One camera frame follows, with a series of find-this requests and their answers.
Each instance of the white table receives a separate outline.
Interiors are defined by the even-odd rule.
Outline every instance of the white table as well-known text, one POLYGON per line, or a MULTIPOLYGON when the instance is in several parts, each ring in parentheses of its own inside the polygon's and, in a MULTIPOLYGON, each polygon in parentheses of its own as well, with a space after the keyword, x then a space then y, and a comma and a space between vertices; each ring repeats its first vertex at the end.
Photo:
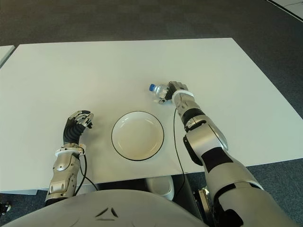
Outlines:
POLYGON ((0 68, 9 54, 15 49, 14 46, 0 46, 0 68))
MULTIPOLYGON (((81 138, 94 182, 180 174, 174 106, 157 104, 148 91, 170 80, 187 84, 244 165, 303 157, 302 119, 231 38, 25 44, 0 70, 0 191, 48 187, 66 118, 79 109, 95 114, 81 138), (115 122, 137 110, 155 115, 165 134, 161 150, 139 162, 111 143, 115 122)), ((183 169, 202 171, 184 134, 176 117, 183 169)))

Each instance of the blue bottle cap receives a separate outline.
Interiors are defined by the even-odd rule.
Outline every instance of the blue bottle cap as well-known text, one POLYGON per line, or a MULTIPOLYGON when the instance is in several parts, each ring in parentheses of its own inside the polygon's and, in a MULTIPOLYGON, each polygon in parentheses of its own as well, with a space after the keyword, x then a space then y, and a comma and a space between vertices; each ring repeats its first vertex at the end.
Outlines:
POLYGON ((153 91, 153 89, 155 88, 155 86, 156 86, 156 85, 151 84, 151 85, 150 85, 150 91, 153 91))

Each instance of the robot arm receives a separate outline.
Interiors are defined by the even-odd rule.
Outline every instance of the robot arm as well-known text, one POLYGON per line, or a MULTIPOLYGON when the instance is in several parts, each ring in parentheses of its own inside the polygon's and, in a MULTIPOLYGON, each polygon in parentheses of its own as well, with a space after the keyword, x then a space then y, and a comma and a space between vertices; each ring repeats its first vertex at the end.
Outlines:
POLYGON ((169 82, 165 99, 176 105, 191 159, 205 167, 216 226, 297 226, 249 170, 228 154, 226 138, 195 103, 187 86, 169 82))
POLYGON ((74 195, 80 169, 79 156, 85 152, 85 145, 79 144, 79 139, 86 127, 91 128, 93 117, 94 114, 90 111, 79 110, 67 119, 63 146, 55 153, 57 160, 53 165, 53 178, 45 199, 46 206, 74 195))

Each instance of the white plate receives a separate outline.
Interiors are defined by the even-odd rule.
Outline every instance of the white plate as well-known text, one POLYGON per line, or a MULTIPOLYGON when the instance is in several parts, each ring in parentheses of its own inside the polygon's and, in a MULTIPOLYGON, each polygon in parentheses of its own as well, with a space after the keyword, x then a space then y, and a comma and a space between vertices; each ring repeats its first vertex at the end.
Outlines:
POLYGON ((112 142, 123 157, 141 161, 161 148, 164 131, 159 120, 147 112, 135 111, 121 117, 114 125, 112 142))

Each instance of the plate rim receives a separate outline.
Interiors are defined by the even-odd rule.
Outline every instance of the plate rim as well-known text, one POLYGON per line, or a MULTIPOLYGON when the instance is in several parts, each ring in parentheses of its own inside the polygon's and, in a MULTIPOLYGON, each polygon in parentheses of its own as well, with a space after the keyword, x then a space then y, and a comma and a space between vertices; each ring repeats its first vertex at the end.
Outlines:
POLYGON ((116 151, 120 156, 122 156, 123 158, 126 158, 126 159, 131 160, 131 161, 144 161, 144 160, 147 160, 147 159, 149 159, 149 158, 155 156, 155 154, 157 154, 157 153, 159 152, 159 150, 161 149, 161 147, 162 147, 162 145, 163 145, 163 142, 164 142, 164 129, 163 129, 163 126, 162 126, 161 122, 159 121, 159 119, 158 119, 155 115, 153 115, 153 114, 151 114, 151 113, 149 113, 149 112, 146 112, 146 111, 141 111, 141 110, 131 111, 131 112, 128 112, 128 113, 124 114, 123 116, 121 116, 121 117, 115 122, 115 124, 114 124, 114 126, 113 126, 113 129, 112 129, 112 133, 111 133, 111 140, 112 140, 112 145, 113 145, 115 151, 116 151), (147 114, 150 114, 151 116, 153 116, 154 118, 156 118, 157 121, 160 123, 160 126, 161 126, 161 128, 162 128, 162 132, 163 132, 162 143, 161 143, 161 146, 159 147, 159 149, 158 149, 152 156, 149 156, 149 157, 144 158, 144 159, 131 159, 131 158, 127 158, 127 157, 123 156, 122 154, 119 153, 119 151, 117 151, 117 149, 116 149, 115 146, 114 146, 114 142, 113 142, 113 131, 114 131, 114 128, 115 128, 117 122, 118 122, 121 118, 123 118, 125 115, 130 114, 130 113, 135 113, 135 112, 147 113, 147 114))

